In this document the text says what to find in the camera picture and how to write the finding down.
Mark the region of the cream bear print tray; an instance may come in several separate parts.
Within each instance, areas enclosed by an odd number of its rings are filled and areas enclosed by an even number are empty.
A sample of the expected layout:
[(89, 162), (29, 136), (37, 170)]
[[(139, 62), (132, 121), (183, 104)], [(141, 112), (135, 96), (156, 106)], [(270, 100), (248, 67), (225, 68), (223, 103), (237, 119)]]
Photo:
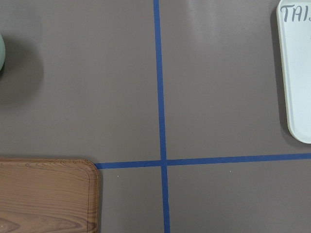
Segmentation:
[(311, 142), (311, 2), (281, 0), (276, 9), (280, 54), (291, 135)]

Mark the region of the brown wood-grain tray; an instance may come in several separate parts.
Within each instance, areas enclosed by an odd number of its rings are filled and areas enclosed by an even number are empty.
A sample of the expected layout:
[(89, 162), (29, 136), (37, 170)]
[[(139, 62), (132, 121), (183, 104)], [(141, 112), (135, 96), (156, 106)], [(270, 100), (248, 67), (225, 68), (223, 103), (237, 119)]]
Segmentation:
[(0, 231), (97, 233), (99, 188), (86, 159), (1, 158)]

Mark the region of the light green bowl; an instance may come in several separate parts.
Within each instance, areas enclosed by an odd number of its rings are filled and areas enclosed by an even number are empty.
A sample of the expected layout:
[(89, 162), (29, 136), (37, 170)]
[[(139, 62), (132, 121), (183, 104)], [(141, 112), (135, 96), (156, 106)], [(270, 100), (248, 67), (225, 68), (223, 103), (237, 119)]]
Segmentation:
[(0, 70), (2, 70), (4, 62), (5, 62), (5, 43), (2, 35), (0, 34)]

